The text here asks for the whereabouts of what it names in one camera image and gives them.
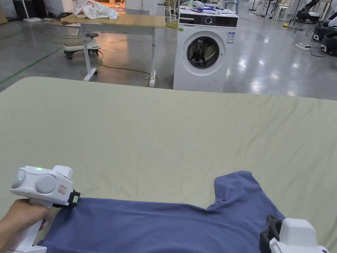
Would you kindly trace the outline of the person's left hand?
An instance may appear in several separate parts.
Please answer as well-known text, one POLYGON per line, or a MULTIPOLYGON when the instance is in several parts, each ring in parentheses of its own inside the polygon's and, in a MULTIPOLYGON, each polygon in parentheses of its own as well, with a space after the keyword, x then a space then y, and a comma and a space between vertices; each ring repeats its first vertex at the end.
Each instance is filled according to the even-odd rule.
POLYGON ((28 199, 15 200, 0 221, 0 252, 6 253, 29 227, 42 221, 39 230, 52 216, 52 210, 45 206, 32 206, 28 199))

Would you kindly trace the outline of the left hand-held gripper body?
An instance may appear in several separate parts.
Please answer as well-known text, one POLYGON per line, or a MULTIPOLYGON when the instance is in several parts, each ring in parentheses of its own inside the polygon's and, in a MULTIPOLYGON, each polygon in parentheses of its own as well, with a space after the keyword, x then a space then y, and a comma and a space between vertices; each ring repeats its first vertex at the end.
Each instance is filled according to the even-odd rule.
MULTIPOLYGON (((25 166, 19 169, 10 192, 29 199, 30 205, 46 206, 53 204, 68 205, 77 203, 80 193, 73 189, 71 180, 73 170, 70 167, 56 165, 52 170, 25 166)), ((34 245, 42 221, 24 231, 20 240, 9 253, 45 253, 47 248, 34 245)))

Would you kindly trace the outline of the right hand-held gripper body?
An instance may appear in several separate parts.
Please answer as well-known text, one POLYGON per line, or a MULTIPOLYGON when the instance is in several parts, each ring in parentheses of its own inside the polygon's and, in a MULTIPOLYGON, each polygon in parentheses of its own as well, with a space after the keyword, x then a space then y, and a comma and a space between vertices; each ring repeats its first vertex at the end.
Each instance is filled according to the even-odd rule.
POLYGON ((261 253, 328 253, 317 243, 314 227, 304 219, 285 218, 282 220, 279 239, 269 239, 266 230, 260 233, 261 253))

